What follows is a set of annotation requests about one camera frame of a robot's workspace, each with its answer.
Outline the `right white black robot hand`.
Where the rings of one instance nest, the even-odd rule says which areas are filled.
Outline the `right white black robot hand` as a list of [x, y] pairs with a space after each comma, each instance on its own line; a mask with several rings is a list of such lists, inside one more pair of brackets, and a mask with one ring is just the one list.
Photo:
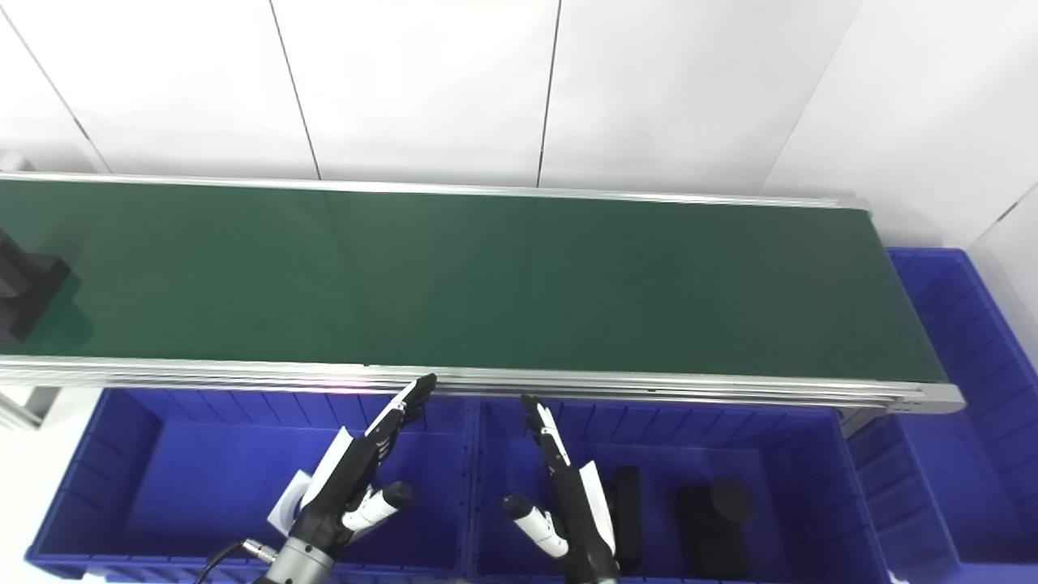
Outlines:
[[504, 513], [555, 561], [567, 583], [618, 583], [613, 522], [596, 463], [590, 461], [581, 468], [573, 465], [555, 417], [540, 398], [523, 394], [520, 404], [542, 454], [556, 508], [551, 511], [522, 494], [509, 494], [503, 499]]

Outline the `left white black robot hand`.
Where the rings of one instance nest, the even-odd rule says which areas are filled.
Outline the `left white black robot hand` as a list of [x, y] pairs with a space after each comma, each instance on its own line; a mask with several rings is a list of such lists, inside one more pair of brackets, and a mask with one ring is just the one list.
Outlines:
[[360, 437], [350, 437], [340, 454], [315, 473], [315, 495], [307, 496], [289, 531], [289, 539], [307, 552], [337, 558], [342, 548], [381, 525], [410, 504], [413, 488], [404, 481], [373, 488], [375, 473], [392, 454], [401, 430], [422, 417], [437, 377], [426, 374], [406, 385], [390, 399]]

